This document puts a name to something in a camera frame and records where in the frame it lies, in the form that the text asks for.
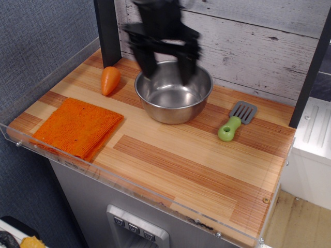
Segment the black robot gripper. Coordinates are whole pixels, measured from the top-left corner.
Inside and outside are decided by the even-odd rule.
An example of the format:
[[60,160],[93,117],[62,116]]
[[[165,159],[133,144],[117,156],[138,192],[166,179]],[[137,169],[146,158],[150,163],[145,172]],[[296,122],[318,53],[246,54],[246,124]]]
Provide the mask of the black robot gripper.
[[141,22],[127,24],[124,31],[129,34],[130,47],[144,76],[150,79],[157,70],[154,53],[170,54],[170,45],[165,40],[184,42],[179,47],[177,63],[183,85],[195,75],[200,58],[198,38],[200,34],[182,22],[183,8],[179,1],[133,1],[137,6]]

